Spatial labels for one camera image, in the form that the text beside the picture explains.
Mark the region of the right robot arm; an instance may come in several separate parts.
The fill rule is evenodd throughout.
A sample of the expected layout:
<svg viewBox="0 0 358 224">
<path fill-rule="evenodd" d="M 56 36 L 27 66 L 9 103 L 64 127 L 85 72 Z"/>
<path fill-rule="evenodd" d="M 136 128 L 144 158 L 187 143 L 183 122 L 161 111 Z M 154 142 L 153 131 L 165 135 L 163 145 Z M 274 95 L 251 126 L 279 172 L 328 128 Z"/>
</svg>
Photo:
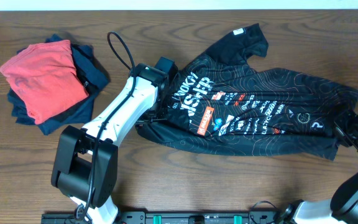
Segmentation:
<svg viewBox="0 0 358 224">
<path fill-rule="evenodd" d="M 358 114 L 352 110 L 338 113 L 333 132 L 340 144 L 358 151 Z M 345 181 L 330 200 L 290 204 L 282 214 L 282 223 L 358 223 L 358 173 Z"/>
</svg>

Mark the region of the black printed cycling jersey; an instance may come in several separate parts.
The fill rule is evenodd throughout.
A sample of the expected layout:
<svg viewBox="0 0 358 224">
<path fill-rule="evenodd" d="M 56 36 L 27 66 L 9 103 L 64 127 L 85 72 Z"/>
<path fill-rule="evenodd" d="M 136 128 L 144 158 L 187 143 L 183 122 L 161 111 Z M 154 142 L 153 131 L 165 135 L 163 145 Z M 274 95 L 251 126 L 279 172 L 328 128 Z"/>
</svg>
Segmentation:
<svg viewBox="0 0 358 224">
<path fill-rule="evenodd" d="M 258 24 L 228 33 L 177 73 L 160 120 L 138 124 L 137 133 L 199 154 L 333 160 L 334 110 L 353 109 L 358 90 L 286 68 L 251 68 L 248 59 L 268 47 Z"/>
</svg>

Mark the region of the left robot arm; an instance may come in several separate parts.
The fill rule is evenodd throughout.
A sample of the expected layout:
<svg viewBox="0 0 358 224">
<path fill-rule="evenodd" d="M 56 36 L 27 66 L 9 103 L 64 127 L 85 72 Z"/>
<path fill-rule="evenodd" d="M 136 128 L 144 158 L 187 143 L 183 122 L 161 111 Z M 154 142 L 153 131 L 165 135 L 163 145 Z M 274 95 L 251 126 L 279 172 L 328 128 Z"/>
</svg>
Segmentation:
<svg viewBox="0 0 358 224">
<path fill-rule="evenodd" d="M 51 184 L 75 203 L 72 214 L 46 214 L 42 223 L 114 223 L 117 207 L 111 194 L 117 179 L 118 148 L 135 124 L 161 121 L 163 99 L 177 66 L 160 58 L 153 67 L 140 63 L 111 104 L 78 129 L 60 135 Z"/>
</svg>

